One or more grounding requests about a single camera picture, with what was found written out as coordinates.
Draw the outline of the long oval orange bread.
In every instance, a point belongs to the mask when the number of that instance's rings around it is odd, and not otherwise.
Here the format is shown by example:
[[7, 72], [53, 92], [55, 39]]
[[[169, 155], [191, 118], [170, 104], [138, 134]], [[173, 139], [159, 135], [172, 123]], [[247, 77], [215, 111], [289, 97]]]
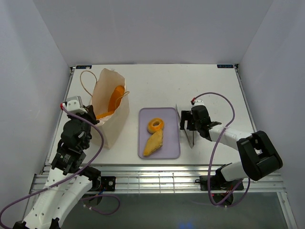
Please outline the long oval orange bread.
[[110, 97], [110, 101], [108, 104], [108, 111], [106, 113], [97, 115], [96, 118], [102, 119], [112, 115], [115, 112], [115, 110], [119, 107], [121, 100], [125, 95], [126, 95], [125, 88], [121, 85], [117, 86]]

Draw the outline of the metal serving tongs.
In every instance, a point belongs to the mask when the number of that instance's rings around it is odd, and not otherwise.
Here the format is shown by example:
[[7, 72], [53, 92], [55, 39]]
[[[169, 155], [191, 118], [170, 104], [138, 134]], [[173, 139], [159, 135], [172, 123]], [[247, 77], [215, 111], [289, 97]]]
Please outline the metal serving tongs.
[[[175, 109], [176, 109], [176, 112], [177, 112], [177, 116], [178, 116], [178, 120], [179, 120], [179, 123], [181, 122], [182, 118], [181, 118], [181, 112], [179, 111], [178, 109], [178, 105], [176, 104], [175, 105]], [[194, 132], [186, 129], [187, 123], [185, 123], [185, 126], [184, 126], [184, 129], [183, 129], [183, 133], [187, 139], [187, 142], [188, 142], [188, 145], [191, 149], [193, 149], [195, 143], [194, 143]]]

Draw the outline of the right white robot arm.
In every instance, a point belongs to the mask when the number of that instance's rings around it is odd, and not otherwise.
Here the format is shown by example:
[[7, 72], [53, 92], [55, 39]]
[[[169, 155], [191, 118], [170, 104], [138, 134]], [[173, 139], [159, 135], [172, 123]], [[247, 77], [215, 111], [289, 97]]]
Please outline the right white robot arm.
[[258, 181], [281, 169], [283, 161], [264, 131], [247, 133], [212, 121], [204, 105], [181, 111], [180, 129], [198, 132], [200, 137], [223, 144], [239, 153], [240, 161], [221, 166], [204, 183], [211, 189], [227, 189], [233, 182], [249, 178]]

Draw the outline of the cream paper bag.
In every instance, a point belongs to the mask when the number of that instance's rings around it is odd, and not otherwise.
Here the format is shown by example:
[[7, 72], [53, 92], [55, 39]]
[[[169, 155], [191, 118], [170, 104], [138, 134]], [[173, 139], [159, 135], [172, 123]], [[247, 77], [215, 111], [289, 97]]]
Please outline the cream paper bag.
[[[84, 79], [88, 78], [89, 74], [92, 74], [94, 77], [94, 87], [92, 90], [88, 89], [83, 82]], [[84, 91], [91, 97], [90, 102], [96, 116], [108, 111], [110, 97], [117, 86], [121, 85], [125, 88], [126, 95], [122, 98], [119, 107], [112, 115], [98, 119], [100, 122], [96, 125], [103, 134], [104, 147], [110, 149], [122, 132], [130, 111], [129, 91], [126, 89], [125, 78], [118, 72], [106, 68], [101, 71], [99, 77], [96, 77], [93, 72], [85, 70], [80, 74], [80, 83]]]

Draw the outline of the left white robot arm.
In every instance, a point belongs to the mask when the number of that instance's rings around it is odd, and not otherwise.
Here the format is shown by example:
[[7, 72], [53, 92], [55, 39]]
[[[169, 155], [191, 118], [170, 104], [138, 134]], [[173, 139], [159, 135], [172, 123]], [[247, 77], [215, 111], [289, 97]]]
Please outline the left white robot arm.
[[62, 103], [61, 108], [68, 112], [69, 121], [63, 127], [45, 191], [28, 215], [14, 224], [15, 229], [59, 229], [81, 197], [101, 186], [99, 170], [81, 168], [92, 139], [91, 126], [98, 123], [93, 106], [71, 101]]

